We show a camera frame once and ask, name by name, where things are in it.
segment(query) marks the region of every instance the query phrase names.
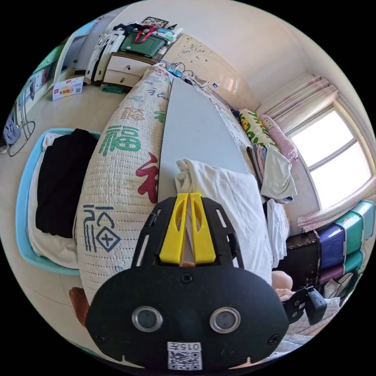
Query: person's knee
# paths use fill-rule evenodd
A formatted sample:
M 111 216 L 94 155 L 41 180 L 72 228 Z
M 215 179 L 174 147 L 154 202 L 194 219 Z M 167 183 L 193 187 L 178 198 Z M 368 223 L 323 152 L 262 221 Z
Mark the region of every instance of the person's knee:
M 284 271 L 275 270 L 271 273 L 271 285 L 273 289 L 292 290 L 293 279 Z

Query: picture frame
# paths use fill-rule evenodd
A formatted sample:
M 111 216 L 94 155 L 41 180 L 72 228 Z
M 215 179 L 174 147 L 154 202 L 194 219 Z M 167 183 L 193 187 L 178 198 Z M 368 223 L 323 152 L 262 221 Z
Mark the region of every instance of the picture frame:
M 159 18 L 155 18 L 155 17 L 146 17 L 143 21 L 142 21 L 142 24 L 143 25 L 150 25 L 150 26 L 154 26 L 156 28 L 161 28 L 163 29 L 167 24 L 168 24 L 168 21 L 165 21 L 165 20 L 161 20 Z

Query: floor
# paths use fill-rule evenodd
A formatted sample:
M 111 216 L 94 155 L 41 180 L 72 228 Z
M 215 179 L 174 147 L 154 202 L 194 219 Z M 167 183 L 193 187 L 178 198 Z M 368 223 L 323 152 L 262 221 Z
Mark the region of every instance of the floor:
M 124 97 L 125 94 L 104 93 L 98 87 L 86 86 L 82 94 L 52 102 L 49 92 L 27 115 L 36 126 L 26 145 L 14 157 L 0 154 L 0 176 L 6 177 L 0 184 L 0 236 L 10 267 L 35 309 L 61 336 L 98 354 L 99 349 L 79 324 L 68 296 L 72 287 L 82 287 L 80 278 L 41 270 L 20 256 L 14 231 L 15 188 L 34 144 L 44 131 L 82 128 L 101 132 Z

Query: green bag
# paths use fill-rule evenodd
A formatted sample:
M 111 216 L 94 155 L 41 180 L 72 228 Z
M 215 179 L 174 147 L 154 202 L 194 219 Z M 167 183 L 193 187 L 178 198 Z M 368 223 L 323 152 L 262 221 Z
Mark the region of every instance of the green bag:
M 147 57 L 154 57 L 158 50 L 164 46 L 166 41 L 155 35 L 150 35 L 143 42 L 136 42 L 138 32 L 131 31 L 121 44 L 119 51 L 131 51 L 145 55 Z

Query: screw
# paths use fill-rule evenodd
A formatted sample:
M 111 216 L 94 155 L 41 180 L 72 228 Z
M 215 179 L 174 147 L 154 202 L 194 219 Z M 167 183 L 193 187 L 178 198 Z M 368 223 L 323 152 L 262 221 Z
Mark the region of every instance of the screw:
M 189 273 L 184 273 L 181 276 L 181 282 L 183 282 L 183 283 L 190 283 L 190 282 L 192 282 L 192 280 L 193 280 L 193 277 Z
M 95 338 L 98 340 L 98 342 L 101 342 L 101 343 L 105 341 L 105 338 L 100 334 L 96 334 Z
M 273 346 L 275 345 L 276 342 L 278 342 L 279 340 L 279 335 L 278 334 L 274 334 L 274 336 L 271 336 L 268 340 L 268 345 L 270 346 Z

